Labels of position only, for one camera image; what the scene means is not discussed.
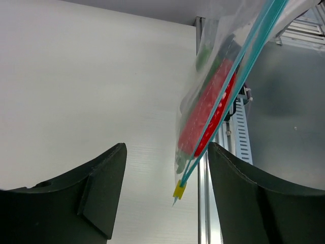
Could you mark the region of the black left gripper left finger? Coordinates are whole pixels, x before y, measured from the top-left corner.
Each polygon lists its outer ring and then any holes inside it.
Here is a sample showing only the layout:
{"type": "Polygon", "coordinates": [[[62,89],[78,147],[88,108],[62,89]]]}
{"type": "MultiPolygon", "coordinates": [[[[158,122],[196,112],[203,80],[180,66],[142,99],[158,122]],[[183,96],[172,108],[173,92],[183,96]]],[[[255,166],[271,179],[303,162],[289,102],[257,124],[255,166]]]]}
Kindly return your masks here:
{"type": "Polygon", "coordinates": [[[1,243],[106,243],[126,167],[118,143],[62,175],[1,191],[1,243]]]}

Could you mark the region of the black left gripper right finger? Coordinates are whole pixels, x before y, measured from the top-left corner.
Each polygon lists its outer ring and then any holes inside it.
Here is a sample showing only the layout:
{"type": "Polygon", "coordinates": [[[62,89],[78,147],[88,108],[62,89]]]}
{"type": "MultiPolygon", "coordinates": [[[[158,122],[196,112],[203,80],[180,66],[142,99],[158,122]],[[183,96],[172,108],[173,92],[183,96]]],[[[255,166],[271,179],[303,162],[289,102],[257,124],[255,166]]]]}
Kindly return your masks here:
{"type": "Polygon", "coordinates": [[[324,243],[324,191],[271,175],[211,142],[208,160],[224,243],[324,243]]]}

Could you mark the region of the red fake chili pepper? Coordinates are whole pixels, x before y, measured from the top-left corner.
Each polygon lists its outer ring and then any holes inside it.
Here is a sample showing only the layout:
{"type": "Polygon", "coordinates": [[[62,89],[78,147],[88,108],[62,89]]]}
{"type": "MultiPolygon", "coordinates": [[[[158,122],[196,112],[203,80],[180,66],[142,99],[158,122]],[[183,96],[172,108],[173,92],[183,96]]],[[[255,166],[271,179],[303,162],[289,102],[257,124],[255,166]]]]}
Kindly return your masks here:
{"type": "Polygon", "coordinates": [[[213,73],[199,101],[191,112],[184,129],[181,131],[178,140],[178,149],[188,156],[194,155],[198,157],[202,153],[211,139],[212,134],[215,132],[217,125],[221,121],[222,113],[225,110],[225,106],[228,104],[231,90],[235,84],[235,74],[230,79],[216,111],[208,126],[205,128],[208,117],[232,65],[233,61],[224,59],[218,69],[213,73]]]}

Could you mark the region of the clear zip top bag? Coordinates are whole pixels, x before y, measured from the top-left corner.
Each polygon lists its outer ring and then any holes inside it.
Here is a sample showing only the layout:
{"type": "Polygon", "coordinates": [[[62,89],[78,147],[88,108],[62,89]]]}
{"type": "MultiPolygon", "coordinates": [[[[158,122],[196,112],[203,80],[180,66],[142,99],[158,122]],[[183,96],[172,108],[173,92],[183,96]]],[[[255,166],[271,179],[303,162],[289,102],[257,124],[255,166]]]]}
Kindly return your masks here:
{"type": "Polygon", "coordinates": [[[263,46],[317,1],[210,1],[177,121],[175,190],[187,181],[244,85],[263,46]]]}

